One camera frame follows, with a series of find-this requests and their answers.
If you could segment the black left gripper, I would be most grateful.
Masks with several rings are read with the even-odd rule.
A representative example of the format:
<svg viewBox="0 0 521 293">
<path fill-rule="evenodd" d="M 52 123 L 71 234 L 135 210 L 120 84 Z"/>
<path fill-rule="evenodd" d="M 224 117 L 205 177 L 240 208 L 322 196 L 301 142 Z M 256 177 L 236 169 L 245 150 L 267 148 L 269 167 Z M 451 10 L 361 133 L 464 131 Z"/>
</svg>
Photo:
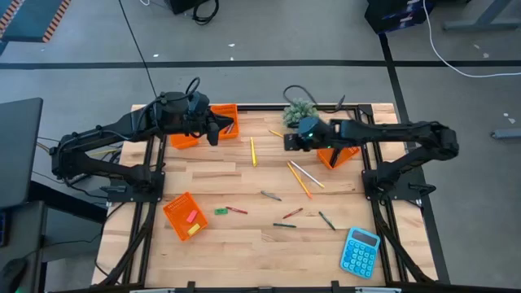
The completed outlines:
<svg viewBox="0 0 521 293">
<path fill-rule="evenodd" d="M 228 116 L 217 116 L 210 110 L 202 113 L 188 112 L 188 134 L 193 138 L 207 137 L 211 146 L 217 146 L 221 127 L 227 127 L 234 123 L 234 119 Z"/>
</svg>

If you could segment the white pencil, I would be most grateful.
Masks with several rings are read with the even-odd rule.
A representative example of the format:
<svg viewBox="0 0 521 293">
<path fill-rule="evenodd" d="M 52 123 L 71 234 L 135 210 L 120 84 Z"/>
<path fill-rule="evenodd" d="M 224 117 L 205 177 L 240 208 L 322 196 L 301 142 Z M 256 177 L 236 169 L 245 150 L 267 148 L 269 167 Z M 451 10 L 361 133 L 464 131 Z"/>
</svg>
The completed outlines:
<svg viewBox="0 0 521 293">
<path fill-rule="evenodd" d="M 294 162 L 293 160 L 290 160 L 290 164 L 292 164 L 294 167 L 296 167 L 297 169 L 299 169 L 306 177 L 308 177 L 311 181 L 313 181 L 316 185 L 320 186 L 322 189 L 325 188 L 325 186 L 319 181 L 317 180 L 315 177 L 313 177 L 310 173 L 308 173 L 305 169 L 303 169 L 302 167 L 300 167 L 296 162 Z"/>
</svg>

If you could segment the orange plastic slotted bin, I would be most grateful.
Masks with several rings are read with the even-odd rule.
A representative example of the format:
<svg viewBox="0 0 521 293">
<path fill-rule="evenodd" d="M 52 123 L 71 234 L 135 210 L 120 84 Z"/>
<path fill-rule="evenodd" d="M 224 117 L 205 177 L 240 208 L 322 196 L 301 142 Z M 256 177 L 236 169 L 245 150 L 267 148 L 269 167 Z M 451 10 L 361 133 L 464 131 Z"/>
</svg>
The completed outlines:
<svg viewBox="0 0 521 293">
<path fill-rule="evenodd" d="M 186 221 L 186 218 L 194 209 L 197 209 L 199 211 L 199 215 L 196 217 L 194 223 L 188 223 Z M 204 215 L 199 205 L 195 202 L 190 192 L 185 192 L 184 194 L 178 196 L 172 202 L 165 205 L 163 207 L 163 213 L 169 220 L 170 225 L 173 227 L 174 231 L 176 232 L 178 238 L 181 241 L 186 241 L 192 238 L 198 232 L 201 232 L 208 226 L 208 220 L 206 216 Z M 189 236 L 187 231 L 194 224 L 200 224 L 201 229 L 196 234 Z"/>
<path fill-rule="evenodd" d="M 219 114 L 221 116 L 228 116 L 234 119 L 234 128 L 230 134 L 225 134 L 226 128 L 219 132 L 220 139 L 231 139 L 236 138 L 239 135 L 239 114 L 238 114 L 238 105 L 237 104 L 217 104 L 212 105 L 211 110 L 215 114 Z"/>
<path fill-rule="evenodd" d="M 185 136 L 184 134 L 172 134 L 169 136 L 170 143 L 172 147 L 182 150 L 189 147 L 194 147 L 199 144 L 198 138 L 193 138 L 192 136 L 188 135 Z"/>
<path fill-rule="evenodd" d="M 319 160 L 328 168 L 335 169 L 338 168 L 341 164 L 346 163 L 348 160 L 353 158 L 359 151 L 359 147 L 346 147 L 341 149 L 341 153 L 339 154 L 338 160 L 334 168 L 330 166 L 331 155 L 334 151 L 334 148 L 325 148 L 317 150 L 317 157 Z"/>
</svg>

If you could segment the green artificial potted plant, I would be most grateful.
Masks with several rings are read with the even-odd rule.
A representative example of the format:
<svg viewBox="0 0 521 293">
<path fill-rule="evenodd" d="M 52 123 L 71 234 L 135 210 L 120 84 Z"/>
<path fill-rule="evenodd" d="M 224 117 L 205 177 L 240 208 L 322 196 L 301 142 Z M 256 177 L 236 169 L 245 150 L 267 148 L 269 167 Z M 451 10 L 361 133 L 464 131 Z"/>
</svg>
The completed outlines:
<svg viewBox="0 0 521 293">
<path fill-rule="evenodd" d="M 319 117 L 318 110 L 313 103 L 297 98 L 283 109 L 282 122 L 288 128 L 297 128 L 306 117 Z"/>
</svg>

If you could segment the black floor box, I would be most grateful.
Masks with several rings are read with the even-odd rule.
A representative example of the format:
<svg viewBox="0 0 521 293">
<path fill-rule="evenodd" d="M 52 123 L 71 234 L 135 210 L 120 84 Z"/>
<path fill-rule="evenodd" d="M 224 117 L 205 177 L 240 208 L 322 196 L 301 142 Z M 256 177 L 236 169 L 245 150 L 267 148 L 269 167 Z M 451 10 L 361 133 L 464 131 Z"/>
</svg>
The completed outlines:
<svg viewBox="0 0 521 293">
<path fill-rule="evenodd" d="M 174 15 L 181 14 L 195 7 L 198 0 L 164 0 Z"/>
</svg>

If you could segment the blue calculator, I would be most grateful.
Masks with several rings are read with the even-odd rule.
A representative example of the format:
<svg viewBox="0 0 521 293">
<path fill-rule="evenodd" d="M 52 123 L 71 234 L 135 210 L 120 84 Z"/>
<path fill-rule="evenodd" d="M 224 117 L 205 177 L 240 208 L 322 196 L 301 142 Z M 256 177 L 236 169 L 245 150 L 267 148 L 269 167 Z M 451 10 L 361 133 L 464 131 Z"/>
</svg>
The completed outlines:
<svg viewBox="0 0 521 293">
<path fill-rule="evenodd" d="M 359 278 L 371 279 L 379 252 L 380 237 L 376 234 L 352 227 L 341 253 L 340 268 Z"/>
</svg>

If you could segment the black equipment case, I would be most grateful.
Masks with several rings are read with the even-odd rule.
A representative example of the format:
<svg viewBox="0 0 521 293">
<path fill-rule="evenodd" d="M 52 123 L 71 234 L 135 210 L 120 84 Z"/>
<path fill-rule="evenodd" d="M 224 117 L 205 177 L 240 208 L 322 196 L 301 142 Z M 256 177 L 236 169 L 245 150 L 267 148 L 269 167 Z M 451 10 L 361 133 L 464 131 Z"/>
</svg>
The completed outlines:
<svg viewBox="0 0 521 293">
<path fill-rule="evenodd" d="M 436 3 L 432 0 L 367 0 L 365 19 L 377 34 L 422 24 Z"/>
</svg>

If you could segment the black desk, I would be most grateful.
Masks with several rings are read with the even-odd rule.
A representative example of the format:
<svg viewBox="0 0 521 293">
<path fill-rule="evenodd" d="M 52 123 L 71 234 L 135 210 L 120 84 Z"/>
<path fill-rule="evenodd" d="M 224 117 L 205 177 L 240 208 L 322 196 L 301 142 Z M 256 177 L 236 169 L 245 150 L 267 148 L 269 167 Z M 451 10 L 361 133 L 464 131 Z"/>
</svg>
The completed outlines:
<svg viewBox="0 0 521 293">
<path fill-rule="evenodd" d="M 0 103 L 0 209 L 28 198 L 42 104 L 41 98 Z"/>
</svg>

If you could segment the grey floor bar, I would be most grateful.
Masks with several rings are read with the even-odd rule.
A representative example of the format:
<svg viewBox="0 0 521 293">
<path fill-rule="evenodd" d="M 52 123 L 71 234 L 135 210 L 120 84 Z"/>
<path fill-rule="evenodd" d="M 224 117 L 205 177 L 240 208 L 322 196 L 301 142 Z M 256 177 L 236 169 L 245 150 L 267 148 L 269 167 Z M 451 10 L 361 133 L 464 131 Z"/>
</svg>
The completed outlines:
<svg viewBox="0 0 521 293">
<path fill-rule="evenodd" d="M 521 128 L 517 129 L 496 129 L 490 133 L 494 139 L 517 139 L 521 138 Z"/>
</svg>

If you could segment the teal mat with orange stripes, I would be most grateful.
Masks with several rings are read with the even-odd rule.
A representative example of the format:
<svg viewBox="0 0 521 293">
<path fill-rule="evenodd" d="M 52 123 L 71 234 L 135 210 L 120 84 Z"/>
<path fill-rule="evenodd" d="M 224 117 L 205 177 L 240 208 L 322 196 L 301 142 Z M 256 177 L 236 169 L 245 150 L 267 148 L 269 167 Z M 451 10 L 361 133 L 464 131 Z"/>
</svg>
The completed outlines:
<svg viewBox="0 0 521 293">
<path fill-rule="evenodd" d="M 72 0 L 0 0 L 0 41 L 47 43 Z"/>
</svg>

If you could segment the grey desk leg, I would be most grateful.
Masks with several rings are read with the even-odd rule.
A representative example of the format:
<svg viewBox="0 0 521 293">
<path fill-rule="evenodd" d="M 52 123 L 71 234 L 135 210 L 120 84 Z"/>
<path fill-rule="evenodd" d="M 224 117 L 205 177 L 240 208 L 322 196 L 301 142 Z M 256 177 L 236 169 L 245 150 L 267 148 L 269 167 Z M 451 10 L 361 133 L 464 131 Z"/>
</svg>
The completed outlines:
<svg viewBox="0 0 521 293">
<path fill-rule="evenodd" d="M 444 22 L 445 31 L 494 31 L 516 30 L 521 28 L 521 19 L 499 20 L 497 17 L 511 4 L 513 0 L 493 0 L 476 20 L 455 20 Z"/>
</svg>

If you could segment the black computer mouse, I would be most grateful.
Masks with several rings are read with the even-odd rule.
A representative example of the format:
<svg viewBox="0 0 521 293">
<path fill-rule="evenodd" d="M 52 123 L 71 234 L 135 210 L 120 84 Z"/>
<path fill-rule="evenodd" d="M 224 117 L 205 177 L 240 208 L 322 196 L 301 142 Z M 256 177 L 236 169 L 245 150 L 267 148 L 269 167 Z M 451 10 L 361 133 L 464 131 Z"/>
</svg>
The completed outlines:
<svg viewBox="0 0 521 293">
<path fill-rule="evenodd" d="M 0 270 L 0 293 L 15 293 L 27 267 L 25 258 L 8 261 Z"/>
</svg>

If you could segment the black table frame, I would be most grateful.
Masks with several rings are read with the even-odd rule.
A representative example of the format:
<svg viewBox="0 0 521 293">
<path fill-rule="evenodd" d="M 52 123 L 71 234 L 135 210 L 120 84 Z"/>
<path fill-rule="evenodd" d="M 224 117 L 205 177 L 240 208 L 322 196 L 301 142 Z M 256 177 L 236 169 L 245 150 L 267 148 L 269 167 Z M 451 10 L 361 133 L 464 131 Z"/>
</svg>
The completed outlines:
<svg viewBox="0 0 521 293">
<path fill-rule="evenodd" d="M 358 278 L 339 266 L 348 231 L 353 226 L 374 231 L 372 208 L 364 195 L 361 172 L 381 160 L 394 160 L 405 153 L 400 142 L 368 146 L 345 164 L 330 170 L 312 152 L 284 151 L 281 134 L 282 107 L 242 105 L 239 135 L 218 146 L 206 142 L 179 151 L 165 149 L 163 203 L 190 192 L 208 219 L 208 226 L 192 239 L 181 241 L 161 210 L 148 250 L 139 248 L 129 268 L 131 282 L 147 287 L 187 288 L 195 292 L 218 289 L 224 293 L 302 293 L 331 291 L 347 286 L 382 286 L 387 277 L 400 277 L 395 253 L 378 256 L 371 279 Z M 252 166 L 250 137 L 254 138 L 258 165 Z M 309 199 L 295 179 L 287 161 L 293 160 L 325 188 L 295 169 L 313 195 Z M 282 201 L 264 196 L 265 190 Z M 215 215 L 216 208 L 228 210 Z M 302 212 L 283 219 L 298 208 Z M 336 231 L 319 216 L 322 211 Z M 276 227 L 273 223 L 296 225 Z"/>
</svg>

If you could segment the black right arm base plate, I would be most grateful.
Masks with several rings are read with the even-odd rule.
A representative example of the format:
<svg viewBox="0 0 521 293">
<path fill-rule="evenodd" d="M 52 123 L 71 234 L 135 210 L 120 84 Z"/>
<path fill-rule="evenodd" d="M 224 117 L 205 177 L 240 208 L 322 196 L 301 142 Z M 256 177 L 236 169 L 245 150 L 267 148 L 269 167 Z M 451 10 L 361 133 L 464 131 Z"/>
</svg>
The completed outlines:
<svg viewBox="0 0 521 293">
<path fill-rule="evenodd" d="M 405 174 L 384 170 L 364 170 L 361 173 L 366 197 L 369 200 L 414 200 L 419 199 L 419 191 L 413 185 L 419 185 L 417 171 Z"/>
</svg>

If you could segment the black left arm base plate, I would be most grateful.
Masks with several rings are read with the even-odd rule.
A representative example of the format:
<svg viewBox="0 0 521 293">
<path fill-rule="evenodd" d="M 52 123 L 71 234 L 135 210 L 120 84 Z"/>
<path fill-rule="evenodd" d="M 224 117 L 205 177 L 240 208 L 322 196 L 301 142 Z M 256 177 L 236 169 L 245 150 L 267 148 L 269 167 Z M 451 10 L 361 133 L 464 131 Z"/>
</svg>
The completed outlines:
<svg viewBox="0 0 521 293">
<path fill-rule="evenodd" d="M 109 202 L 156 203 L 163 198 L 165 172 L 153 172 L 151 187 L 132 186 L 123 180 L 111 179 L 110 186 L 102 188 Z"/>
</svg>

